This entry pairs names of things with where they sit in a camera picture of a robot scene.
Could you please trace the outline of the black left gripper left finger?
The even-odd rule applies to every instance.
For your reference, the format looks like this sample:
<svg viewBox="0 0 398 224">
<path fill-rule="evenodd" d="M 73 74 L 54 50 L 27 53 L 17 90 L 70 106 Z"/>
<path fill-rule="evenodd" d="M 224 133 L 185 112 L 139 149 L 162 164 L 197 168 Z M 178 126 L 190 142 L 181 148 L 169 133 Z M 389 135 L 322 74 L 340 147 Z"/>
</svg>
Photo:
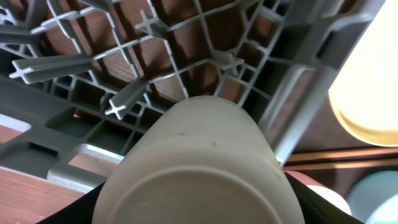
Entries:
<svg viewBox="0 0 398 224">
<path fill-rule="evenodd" d="M 103 186 L 104 182 L 37 224 L 92 224 L 96 201 Z"/>
</svg>

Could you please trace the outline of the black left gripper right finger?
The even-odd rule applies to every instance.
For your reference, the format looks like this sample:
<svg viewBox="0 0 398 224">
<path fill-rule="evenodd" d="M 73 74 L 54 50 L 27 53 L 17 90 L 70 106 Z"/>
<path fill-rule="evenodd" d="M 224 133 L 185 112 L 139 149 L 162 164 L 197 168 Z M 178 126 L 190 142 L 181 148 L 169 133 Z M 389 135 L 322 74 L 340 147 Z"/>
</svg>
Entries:
<svg viewBox="0 0 398 224">
<path fill-rule="evenodd" d="M 287 172 L 285 175 L 299 201 L 306 224 L 364 224 L 322 198 L 292 175 Z"/>
</svg>

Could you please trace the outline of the pale green cup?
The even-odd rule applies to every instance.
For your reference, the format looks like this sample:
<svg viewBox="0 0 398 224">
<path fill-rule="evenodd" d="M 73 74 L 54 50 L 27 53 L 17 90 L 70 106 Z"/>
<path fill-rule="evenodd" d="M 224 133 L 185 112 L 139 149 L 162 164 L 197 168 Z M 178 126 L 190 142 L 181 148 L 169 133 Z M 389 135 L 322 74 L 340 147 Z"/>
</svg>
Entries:
<svg viewBox="0 0 398 224">
<path fill-rule="evenodd" d="M 253 119 L 235 103 L 175 104 L 104 183 L 93 223 L 303 223 L 299 201 Z"/>
</svg>

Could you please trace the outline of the light blue bowl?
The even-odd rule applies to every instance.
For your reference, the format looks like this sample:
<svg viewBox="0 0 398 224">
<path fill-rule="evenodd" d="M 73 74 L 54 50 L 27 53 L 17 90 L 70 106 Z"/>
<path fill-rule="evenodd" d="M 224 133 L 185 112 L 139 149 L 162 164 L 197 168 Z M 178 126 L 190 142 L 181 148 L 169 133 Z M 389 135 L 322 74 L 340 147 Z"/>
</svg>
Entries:
<svg viewBox="0 0 398 224">
<path fill-rule="evenodd" d="M 351 214 L 363 223 L 397 224 L 397 171 L 361 179 L 347 196 Z"/>
</svg>

